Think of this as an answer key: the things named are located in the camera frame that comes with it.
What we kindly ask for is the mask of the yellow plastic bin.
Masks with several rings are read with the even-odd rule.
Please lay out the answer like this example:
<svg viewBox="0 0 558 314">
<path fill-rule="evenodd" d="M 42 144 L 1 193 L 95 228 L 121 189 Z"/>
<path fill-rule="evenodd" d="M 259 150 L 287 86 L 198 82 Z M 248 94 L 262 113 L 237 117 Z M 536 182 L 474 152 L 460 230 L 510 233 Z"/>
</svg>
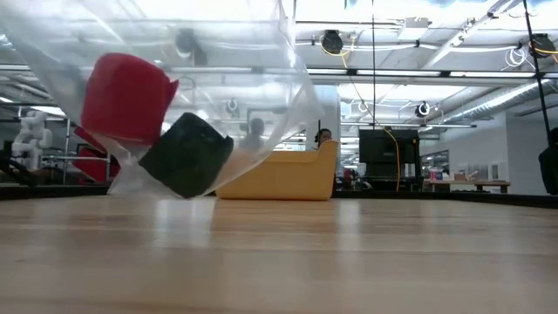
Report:
<svg viewBox="0 0 558 314">
<path fill-rule="evenodd" d="M 337 142 L 316 151 L 274 151 L 215 193 L 226 200 L 328 201 L 337 168 Z"/>
</svg>

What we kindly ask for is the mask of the person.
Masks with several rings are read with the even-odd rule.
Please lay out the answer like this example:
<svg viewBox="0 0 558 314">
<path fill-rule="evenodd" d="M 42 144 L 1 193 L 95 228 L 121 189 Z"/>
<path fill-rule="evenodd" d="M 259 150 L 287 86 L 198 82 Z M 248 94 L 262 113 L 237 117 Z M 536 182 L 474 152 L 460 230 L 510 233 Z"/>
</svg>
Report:
<svg viewBox="0 0 558 314">
<path fill-rule="evenodd" d="M 538 156 L 541 178 L 548 194 L 558 195 L 558 127 L 550 131 L 551 144 Z"/>
<path fill-rule="evenodd" d="M 316 143 L 316 150 L 318 150 L 319 147 L 328 140 L 332 140 L 331 130 L 328 128 L 319 129 L 314 138 L 314 141 Z"/>
<path fill-rule="evenodd" d="M 247 136 L 240 142 L 240 148 L 250 152 L 257 152 L 262 148 L 265 124 L 260 118 L 253 118 L 249 124 Z"/>
</svg>

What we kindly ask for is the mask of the red tilted storage bin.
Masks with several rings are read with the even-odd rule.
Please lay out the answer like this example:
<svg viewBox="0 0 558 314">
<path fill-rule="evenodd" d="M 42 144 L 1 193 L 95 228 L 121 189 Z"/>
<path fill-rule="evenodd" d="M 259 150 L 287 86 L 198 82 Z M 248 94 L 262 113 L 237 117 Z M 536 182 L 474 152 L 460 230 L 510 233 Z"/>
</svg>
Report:
<svg viewBox="0 0 558 314">
<path fill-rule="evenodd" d="M 105 154 L 106 153 L 106 149 L 104 146 L 102 146 L 92 135 L 90 135 L 85 129 L 83 129 L 80 126 L 76 126 L 74 128 L 74 133 L 81 138 L 82 140 L 84 140 L 92 149 L 95 149 L 96 151 Z"/>
<path fill-rule="evenodd" d="M 88 179 L 99 183 L 111 181 L 120 170 L 120 165 L 114 157 L 107 161 L 107 154 L 86 146 L 78 149 L 76 160 L 73 160 L 72 164 Z"/>
</svg>

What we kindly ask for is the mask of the white round pillar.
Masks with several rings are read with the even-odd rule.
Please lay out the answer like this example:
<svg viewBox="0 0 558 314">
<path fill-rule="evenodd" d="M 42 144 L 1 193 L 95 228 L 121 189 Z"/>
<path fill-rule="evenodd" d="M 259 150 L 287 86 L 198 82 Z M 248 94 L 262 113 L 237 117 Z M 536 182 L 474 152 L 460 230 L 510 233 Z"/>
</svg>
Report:
<svg viewBox="0 0 558 314">
<path fill-rule="evenodd" d="M 323 116 L 317 122 L 310 124 L 308 142 L 314 144 L 314 138 L 319 129 L 331 130 L 333 140 L 340 141 L 340 98 L 335 85 L 315 85 L 318 103 L 323 108 Z"/>
</svg>

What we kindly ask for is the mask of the red bandage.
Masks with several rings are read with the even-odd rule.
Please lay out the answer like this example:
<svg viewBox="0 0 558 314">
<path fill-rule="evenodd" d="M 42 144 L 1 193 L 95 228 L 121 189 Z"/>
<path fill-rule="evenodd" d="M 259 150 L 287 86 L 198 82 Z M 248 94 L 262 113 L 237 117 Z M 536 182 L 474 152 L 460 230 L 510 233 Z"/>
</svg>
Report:
<svg viewBox="0 0 558 314">
<path fill-rule="evenodd" d="M 87 81 L 81 125 L 114 140 L 152 145 L 178 87 L 142 58 L 106 53 Z"/>
</svg>

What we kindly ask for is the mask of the white robot figure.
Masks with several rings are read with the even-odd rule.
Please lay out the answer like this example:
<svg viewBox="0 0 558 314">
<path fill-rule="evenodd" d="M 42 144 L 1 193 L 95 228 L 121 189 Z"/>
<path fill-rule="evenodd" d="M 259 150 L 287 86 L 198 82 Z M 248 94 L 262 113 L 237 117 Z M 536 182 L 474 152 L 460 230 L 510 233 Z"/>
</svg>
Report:
<svg viewBox="0 0 558 314">
<path fill-rule="evenodd" d="M 11 149 L 16 157 L 27 154 L 24 163 L 28 170 L 36 171 L 40 168 L 43 150 L 51 147 L 52 132 L 45 127 L 48 113 L 43 111 L 29 111 L 20 119 L 20 130 L 14 139 Z"/>
</svg>

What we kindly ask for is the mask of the clear plastic zip bag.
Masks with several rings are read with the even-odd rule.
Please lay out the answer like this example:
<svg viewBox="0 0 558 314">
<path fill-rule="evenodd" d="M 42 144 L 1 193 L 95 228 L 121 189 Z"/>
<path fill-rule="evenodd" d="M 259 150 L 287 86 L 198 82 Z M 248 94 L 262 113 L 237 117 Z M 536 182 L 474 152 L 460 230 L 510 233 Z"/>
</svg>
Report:
<svg viewBox="0 0 558 314">
<path fill-rule="evenodd" d="M 194 30 L 206 65 L 179 55 L 175 37 L 181 28 Z M 177 80 L 160 136 L 183 113 L 194 113 L 234 140 L 203 195 L 258 166 L 323 114 L 282 0 L 0 0 L 0 30 L 54 103 L 81 127 L 87 81 L 106 53 L 142 58 Z M 231 98 L 240 109 L 236 119 L 225 109 Z M 253 118 L 265 124 L 257 152 L 240 148 Z M 140 145 L 87 132 L 120 165 L 111 194 L 179 196 L 140 165 L 156 141 Z"/>
</svg>

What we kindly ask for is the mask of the dark green bandage roll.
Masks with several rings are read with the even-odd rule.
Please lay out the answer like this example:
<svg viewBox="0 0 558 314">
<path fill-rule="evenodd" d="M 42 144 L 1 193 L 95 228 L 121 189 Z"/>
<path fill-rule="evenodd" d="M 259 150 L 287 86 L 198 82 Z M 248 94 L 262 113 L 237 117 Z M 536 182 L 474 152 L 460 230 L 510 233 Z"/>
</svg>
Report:
<svg viewBox="0 0 558 314">
<path fill-rule="evenodd" d="M 152 145 L 139 164 L 183 198 L 203 195 L 213 185 L 234 148 L 194 113 L 183 113 Z"/>
</svg>

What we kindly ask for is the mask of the wooden workbench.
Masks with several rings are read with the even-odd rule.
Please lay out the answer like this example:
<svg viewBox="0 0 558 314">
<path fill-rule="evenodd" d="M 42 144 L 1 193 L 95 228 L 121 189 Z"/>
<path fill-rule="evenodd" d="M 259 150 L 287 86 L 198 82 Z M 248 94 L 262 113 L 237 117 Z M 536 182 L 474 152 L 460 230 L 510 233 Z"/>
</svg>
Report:
<svg viewBox="0 0 558 314">
<path fill-rule="evenodd" d="M 431 181 L 424 180 L 424 187 L 431 187 L 436 191 L 437 186 L 474 186 L 476 191 L 482 191 L 484 187 L 497 187 L 500 189 L 501 194 L 507 194 L 508 188 L 511 186 L 509 181 Z"/>
</svg>

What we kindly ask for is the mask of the thin black slanted pole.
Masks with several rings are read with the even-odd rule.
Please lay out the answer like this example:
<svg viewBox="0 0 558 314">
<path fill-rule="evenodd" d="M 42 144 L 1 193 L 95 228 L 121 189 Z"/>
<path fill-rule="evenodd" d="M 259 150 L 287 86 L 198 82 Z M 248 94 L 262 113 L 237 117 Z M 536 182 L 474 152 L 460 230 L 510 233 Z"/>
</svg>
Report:
<svg viewBox="0 0 558 314">
<path fill-rule="evenodd" d="M 545 95 L 544 95 L 544 88 L 543 88 L 542 79 L 541 79 L 540 67 L 539 67 L 538 59 L 535 56 L 534 33 L 533 33 L 532 26 L 531 26 L 531 23 L 530 23 L 530 15 L 529 15 L 529 10 L 528 10 L 528 4 L 527 4 L 527 0 L 521 0 L 521 1 L 522 1 L 522 4 L 523 4 L 524 16 L 525 16 L 526 25 L 527 25 L 529 47 L 531 49 L 531 55 L 532 55 L 532 58 L 533 58 L 533 61 L 534 61 L 535 78 L 536 78 L 537 85 L 538 85 L 538 90 L 539 90 L 543 122 L 544 122 L 544 126 L 545 126 L 545 131 L 546 131 L 548 143 L 551 143 L 551 141 L 552 141 L 551 140 L 551 134 L 550 134 L 551 130 L 550 130 L 550 125 L 549 125 L 549 121 L 548 121 L 547 106 L 546 106 L 546 102 L 545 102 Z"/>
</svg>

